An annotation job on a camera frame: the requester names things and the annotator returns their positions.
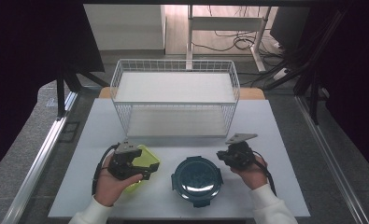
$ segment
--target hand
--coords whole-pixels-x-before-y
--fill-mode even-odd
[[[264,159],[262,159],[259,156],[255,156],[256,160],[264,165],[265,167],[268,165]],[[235,168],[231,167],[231,171],[240,175],[242,177],[243,182],[251,188],[251,189],[257,189],[263,185],[266,185],[268,183],[267,178],[263,170],[256,164],[251,164],[246,168],[246,170],[236,170]]]
[[[112,155],[106,157],[103,167],[108,167]],[[94,199],[100,204],[110,207],[118,200],[123,190],[130,185],[140,181],[143,178],[141,174],[133,175],[125,180],[115,178],[108,169],[102,169],[97,181],[96,193]]]

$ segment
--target wooden floor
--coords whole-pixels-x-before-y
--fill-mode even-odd
[[[192,15],[210,16],[210,11],[214,17],[262,17],[267,7],[222,7],[222,6],[193,6]],[[272,7],[268,18],[266,29],[270,29],[277,13],[277,7]],[[166,15],[166,54],[185,54],[188,40],[188,7],[187,6],[165,6]],[[236,35],[237,31],[217,31],[218,35]],[[234,36],[217,36],[214,31],[194,31],[192,33],[192,43],[196,45],[208,46],[212,49],[228,49],[234,44]],[[267,49],[273,50],[276,41],[266,30],[263,36],[263,43]],[[245,42],[238,44],[244,48]],[[251,54],[249,49],[238,49],[233,47],[225,51],[216,51],[201,47],[193,47],[193,54]]]

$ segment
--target white wall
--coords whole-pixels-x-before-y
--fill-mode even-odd
[[[164,49],[164,6],[84,7],[99,50]]]

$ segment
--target person's left hand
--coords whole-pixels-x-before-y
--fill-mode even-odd
[[[106,157],[103,167],[108,167],[112,155]],[[97,181],[96,193],[94,199],[103,206],[110,207],[118,200],[123,190],[130,185],[140,181],[143,178],[141,174],[133,175],[125,180],[115,178],[108,170],[102,169]]]

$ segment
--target blue container lid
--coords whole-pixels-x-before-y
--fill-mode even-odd
[[[189,157],[172,174],[172,188],[194,207],[205,207],[219,193],[222,184],[220,169],[200,156]]]

